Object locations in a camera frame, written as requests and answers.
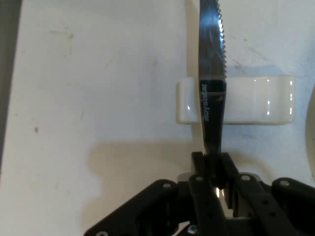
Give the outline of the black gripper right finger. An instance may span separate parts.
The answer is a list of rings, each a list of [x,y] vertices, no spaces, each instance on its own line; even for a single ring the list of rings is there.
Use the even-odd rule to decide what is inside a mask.
[[[220,179],[233,218],[220,218],[222,236],[313,236],[315,189],[282,177],[268,185],[242,174],[228,153],[220,155]]]

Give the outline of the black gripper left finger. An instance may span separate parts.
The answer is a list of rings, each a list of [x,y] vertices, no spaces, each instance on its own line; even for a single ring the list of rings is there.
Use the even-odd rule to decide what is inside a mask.
[[[171,236],[189,221],[198,236],[229,235],[215,193],[227,183],[228,153],[192,153],[195,173],[187,181],[160,179],[89,228],[87,236]]]

